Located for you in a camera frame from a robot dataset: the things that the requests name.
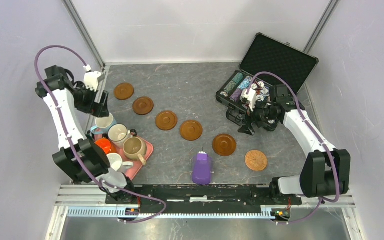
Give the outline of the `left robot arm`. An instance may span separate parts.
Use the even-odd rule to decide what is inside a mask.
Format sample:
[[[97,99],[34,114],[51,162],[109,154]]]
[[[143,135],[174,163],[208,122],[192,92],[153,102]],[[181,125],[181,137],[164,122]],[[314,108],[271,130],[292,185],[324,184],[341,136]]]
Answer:
[[[95,182],[99,189],[114,200],[133,203],[137,190],[124,173],[116,173],[104,150],[82,129],[76,111],[93,117],[109,117],[105,90],[96,102],[98,85],[103,75],[87,71],[87,82],[74,81],[74,75],[61,66],[45,69],[46,79],[40,80],[36,94],[48,106],[58,135],[58,152],[52,155],[54,163],[76,184]]]

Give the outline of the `woven rattan coaster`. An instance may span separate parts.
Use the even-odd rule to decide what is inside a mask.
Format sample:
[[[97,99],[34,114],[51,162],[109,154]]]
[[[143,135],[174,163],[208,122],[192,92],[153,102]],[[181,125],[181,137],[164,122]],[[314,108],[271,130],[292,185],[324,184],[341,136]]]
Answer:
[[[268,166],[267,156],[259,150],[250,150],[244,157],[246,166],[253,171],[263,171]]]

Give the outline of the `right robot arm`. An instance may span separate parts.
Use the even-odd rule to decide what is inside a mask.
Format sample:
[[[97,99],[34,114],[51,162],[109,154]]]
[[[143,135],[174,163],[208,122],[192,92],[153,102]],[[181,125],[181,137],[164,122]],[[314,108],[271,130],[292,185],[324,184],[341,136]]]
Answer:
[[[349,190],[350,153],[336,148],[322,136],[287,85],[274,86],[269,97],[269,100],[260,99],[253,88],[242,92],[241,99],[248,103],[243,125],[250,128],[255,124],[274,130],[281,123],[307,155],[299,175],[273,180],[274,187],[268,191],[269,199],[275,204],[282,204],[289,195],[301,195],[336,202]]]

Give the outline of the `light blue mug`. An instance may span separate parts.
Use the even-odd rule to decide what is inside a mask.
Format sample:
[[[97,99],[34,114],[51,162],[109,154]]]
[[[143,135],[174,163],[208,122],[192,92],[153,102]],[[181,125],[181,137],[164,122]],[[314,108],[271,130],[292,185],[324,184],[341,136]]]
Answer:
[[[111,113],[107,117],[96,117],[90,132],[94,135],[107,134],[110,128],[116,124],[117,121]]]

